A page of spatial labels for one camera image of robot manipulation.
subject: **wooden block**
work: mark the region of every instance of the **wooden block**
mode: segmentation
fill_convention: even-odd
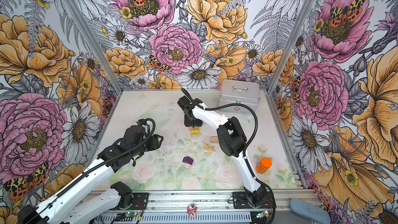
[[[197,133],[199,133],[199,127],[195,127],[195,128],[190,127],[189,131],[190,131],[191,135],[196,135]]]
[[[217,136],[211,136],[210,137],[210,143],[218,144],[218,137]]]
[[[203,149],[208,150],[210,152],[214,151],[214,146],[210,146],[208,144],[205,144],[205,146],[203,146]]]

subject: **small yellow flower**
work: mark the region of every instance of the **small yellow flower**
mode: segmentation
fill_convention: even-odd
[[[106,30],[105,26],[101,26],[101,31],[104,35],[108,36],[108,31]]]
[[[346,170],[346,175],[344,176],[344,181],[351,187],[359,185],[359,177],[355,172]]]
[[[50,8],[50,4],[49,3],[47,3],[46,1],[44,1],[44,0],[36,0],[37,1],[37,3],[39,4],[39,6],[41,7],[41,8],[47,8],[47,9],[49,9]]]
[[[321,28],[322,28],[322,26],[324,25],[324,21],[323,21],[323,19],[321,18],[321,19],[319,19],[318,21],[316,21],[316,23],[315,23],[315,26],[314,26],[314,31],[316,31],[316,32],[320,32],[321,31]]]
[[[122,17],[125,19],[129,19],[132,17],[131,10],[128,7],[122,7],[120,10],[120,14],[122,14]]]
[[[235,58],[233,58],[232,56],[228,56],[228,57],[226,58],[225,63],[228,64],[228,65],[233,65],[233,64],[235,63],[235,61],[236,61]]]
[[[90,89],[90,84],[88,84],[88,81],[82,81],[82,89],[84,91],[88,91]]]

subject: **metal bracket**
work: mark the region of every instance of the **metal bracket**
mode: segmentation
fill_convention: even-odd
[[[232,199],[234,200],[234,208],[235,209],[244,209],[244,208],[252,208],[247,200],[247,193],[246,192],[232,192]],[[271,195],[266,194],[264,196],[264,200],[262,201],[262,204],[259,208],[271,208],[270,203],[271,203]]]

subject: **debris on table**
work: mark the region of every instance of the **debris on table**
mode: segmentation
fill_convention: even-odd
[[[210,152],[214,151],[214,146],[210,146],[208,144],[205,144],[205,146],[203,146],[203,149],[208,150]]]
[[[189,215],[192,216],[192,217],[195,217],[197,209],[198,209],[198,208],[195,207],[195,205],[190,204],[190,205],[188,205],[188,207],[187,207],[187,214],[189,214]]]
[[[212,144],[218,144],[218,143],[219,143],[218,137],[217,137],[217,136],[211,136],[211,137],[210,137],[210,143],[212,143]]]
[[[196,135],[199,133],[199,127],[189,127],[191,135]]]
[[[182,159],[182,162],[192,165],[192,164],[193,164],[193,159],[190,158],[190,157],[184,157],[184,158]]]

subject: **floral wallpaper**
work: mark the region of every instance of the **floral wallpaper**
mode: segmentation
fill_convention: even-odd
[[[61,0],[0,0],[0,222],[84,170],[116,100],[101,69]]]
[[[334,224],[398,223],[397,7],[317,0],[272,91]]]
[[[95,23],[95,38],[107,42],[106,58],[123,88],[170,89],[219,88],[223,79],[265,88],[279,61],[267,53],[281,53],[304,0],[77,2]],[[292,68],[291,59],[285,84]]]

